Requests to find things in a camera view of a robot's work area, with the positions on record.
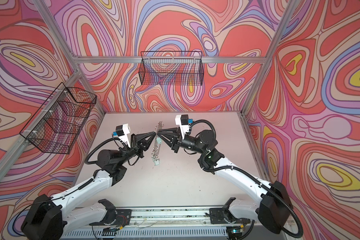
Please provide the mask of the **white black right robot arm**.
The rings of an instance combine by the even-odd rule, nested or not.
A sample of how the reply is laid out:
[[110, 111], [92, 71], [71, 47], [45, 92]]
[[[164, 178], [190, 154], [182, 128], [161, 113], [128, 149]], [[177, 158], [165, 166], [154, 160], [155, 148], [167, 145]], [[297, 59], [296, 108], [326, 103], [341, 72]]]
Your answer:
[[259, 221], [274, 234], [284, 232], [295, 239], [303, 237], [303, 224], [281, 182], [271, 183], [255, 177], [220, 153], [216, 148], [216, 129], [211, 122], [178, 120], [176, 124], [175, 128], [158, 130], [159, 138], [175, 153], [182, 148], [200, 154], [198, 164], [204, 172], [224, 178], [254, 201], [251, 204], [230, 198], [225, 206], [228, 221], [241, 218]]

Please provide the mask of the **mint green key tag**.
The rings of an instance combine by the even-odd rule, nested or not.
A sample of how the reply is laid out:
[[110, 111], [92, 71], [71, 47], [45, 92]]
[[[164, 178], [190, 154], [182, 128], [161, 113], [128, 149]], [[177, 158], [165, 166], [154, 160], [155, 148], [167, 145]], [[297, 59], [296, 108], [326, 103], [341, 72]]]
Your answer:
[[158, 145], [160, 145], [162, 143], [162, 139], [160, 137], [157, 137], [156, 141], [157, 141]]

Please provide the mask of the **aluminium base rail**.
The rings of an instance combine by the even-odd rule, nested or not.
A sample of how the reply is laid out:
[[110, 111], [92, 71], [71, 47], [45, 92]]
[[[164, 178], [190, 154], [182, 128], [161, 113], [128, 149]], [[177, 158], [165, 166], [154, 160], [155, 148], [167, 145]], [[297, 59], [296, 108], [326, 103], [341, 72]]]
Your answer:
[[227, 220], [221, 206], [117, 209], [111, 225], [85, 224], [46, 240], [126, 240], [226, 237], [239, 240], [248, 236], [258, 221], [248, 218]]

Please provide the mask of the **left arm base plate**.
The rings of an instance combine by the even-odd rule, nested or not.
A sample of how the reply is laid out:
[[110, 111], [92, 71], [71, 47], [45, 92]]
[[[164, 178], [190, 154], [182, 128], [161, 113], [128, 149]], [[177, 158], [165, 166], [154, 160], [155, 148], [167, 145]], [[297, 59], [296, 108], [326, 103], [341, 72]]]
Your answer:
[[106, 213], [103, 220], [100, 222], [91, 223], [90, 226], [116, 226], [125, 227], [129, 225], [131, 220], [131, 209], [118, 209]]

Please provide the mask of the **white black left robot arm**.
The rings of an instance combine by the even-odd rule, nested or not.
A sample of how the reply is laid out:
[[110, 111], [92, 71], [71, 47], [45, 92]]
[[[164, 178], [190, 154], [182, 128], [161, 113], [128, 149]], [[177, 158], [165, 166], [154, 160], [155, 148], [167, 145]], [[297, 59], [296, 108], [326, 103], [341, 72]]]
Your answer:
[[87, 180], [48, 197], [43, 194], [26, 207], [27, 215], [21, 225], [20, 236], [29, 240], [58, 240], [66, 233], [85, 225], [111, 226], [116, 224], [118, 212], [108, 200], [101, 199], [90, 207], [77, 207], [97, 193], [120, 182], [132, 158], [141, 159], [156, 138], [155, 132], [127, 135], [114, 133], [96, 146], [85, 158], [86, 165], [99, 167]]

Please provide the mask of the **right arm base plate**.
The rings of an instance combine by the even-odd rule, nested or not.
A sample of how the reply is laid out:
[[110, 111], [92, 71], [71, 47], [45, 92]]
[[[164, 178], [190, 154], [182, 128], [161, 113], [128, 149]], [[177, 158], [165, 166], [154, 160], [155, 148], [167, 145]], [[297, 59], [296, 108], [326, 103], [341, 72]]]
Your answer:
[[210, 208], [205, 215], [210, 218], [212, 224], [228, 224], [228, 225], [247, 225], [252, 221], [245, 218], [236, 218], [234, 217], [230, 211], [224, 208]]

